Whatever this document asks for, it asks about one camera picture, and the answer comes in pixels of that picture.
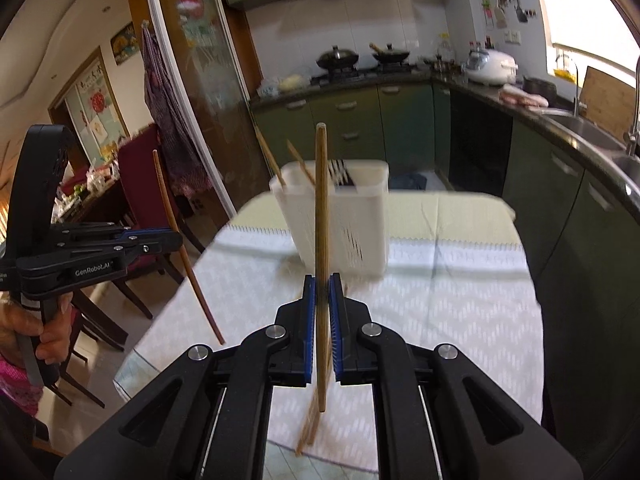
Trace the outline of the person left hand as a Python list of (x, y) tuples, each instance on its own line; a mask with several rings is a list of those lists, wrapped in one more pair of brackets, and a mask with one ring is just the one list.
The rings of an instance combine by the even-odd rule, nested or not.
[(70, 305), (73, 294), (69, 292), (58, 297), (58, 310), (51, 321), (43, 324), (27, 313), (11, 299), (1, 300), (1, 355), (2, 358), (17, 367), (24, 367), (21, 350), (18, 348), (17, 335), (27, 338), (36, 337), (39, 344), (35, 350), (37, 359), (47, 364), (60, 364), (70, 351)]

